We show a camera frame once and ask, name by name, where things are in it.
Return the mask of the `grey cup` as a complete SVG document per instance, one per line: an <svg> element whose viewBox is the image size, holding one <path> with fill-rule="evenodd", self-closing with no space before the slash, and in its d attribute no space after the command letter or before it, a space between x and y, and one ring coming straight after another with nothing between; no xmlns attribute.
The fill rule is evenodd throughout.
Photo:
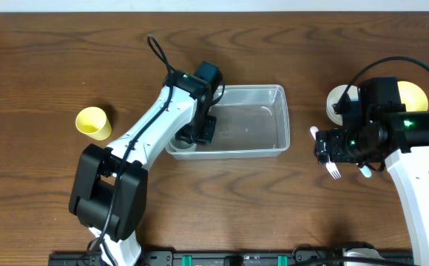
<svg viewBox="0 0 429 266"><path fill-rule="evenodd" d="M196 143L187 143L182 140L176 140L175 138L170 140L169 145L176 152L191 152L195 151L197 148Z"/></svg>

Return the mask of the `pale green spoon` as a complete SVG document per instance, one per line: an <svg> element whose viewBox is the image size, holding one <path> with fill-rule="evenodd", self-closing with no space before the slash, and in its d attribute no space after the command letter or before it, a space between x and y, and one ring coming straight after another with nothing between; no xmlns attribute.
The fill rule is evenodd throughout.
<svg viewBox="0 0 429 266"><path fill-rule="evenodd" d="M359 170L362 173L362 175L366 178L370 178L372 176L371 170L367 166L360 166Z"/></svg>

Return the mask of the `yellow bowl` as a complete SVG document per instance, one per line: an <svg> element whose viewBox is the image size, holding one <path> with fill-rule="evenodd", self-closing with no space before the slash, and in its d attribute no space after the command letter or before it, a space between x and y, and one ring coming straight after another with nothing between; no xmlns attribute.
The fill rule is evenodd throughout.
<svg viewBox="0 0 429 266"><path fill-rule="evenodd" d="M426 112L428 110L428 97L416 84L408 81L399 81L399 95L405 104L407 112Z"/></svg>

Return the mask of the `yellow cup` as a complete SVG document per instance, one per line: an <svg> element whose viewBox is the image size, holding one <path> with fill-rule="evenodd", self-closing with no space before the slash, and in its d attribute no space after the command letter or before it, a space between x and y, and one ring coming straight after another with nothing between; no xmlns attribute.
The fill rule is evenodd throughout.
<svg viewBox="0 0 429 266"><path fill-rule="evenodd" d="M76 116L75 126L80 133L94 140L106 140L112 133L106 112L96 106L82 109Z"/></svg>

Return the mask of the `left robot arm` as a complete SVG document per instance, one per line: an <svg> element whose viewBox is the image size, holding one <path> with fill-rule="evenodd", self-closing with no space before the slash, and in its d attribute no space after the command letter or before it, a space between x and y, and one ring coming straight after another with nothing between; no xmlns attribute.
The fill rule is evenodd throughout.
<svg viewBox="0 0 429 266"><path fill-rule="evenodd" d="M159 98L125 135L106 148L90 144L78 161L69 211L96 240L107 265L134 265L141 254L135 230L146 208L148 171L170 140L212 141L216 118L208 111L223 85L218 67L202 63L195 74L175 70Z"/></svg>

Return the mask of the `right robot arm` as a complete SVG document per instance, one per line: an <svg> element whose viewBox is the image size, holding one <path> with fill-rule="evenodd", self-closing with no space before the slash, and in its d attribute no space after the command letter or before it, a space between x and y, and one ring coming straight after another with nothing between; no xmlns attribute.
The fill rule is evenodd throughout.
<svg viewBox="0 0 429 266"><path fill-rule="evenodd" d="M321 165L384 164L399 194L413 260L429 265L429 112L383 113L355 129L312 126L310 133Z"/></svg>

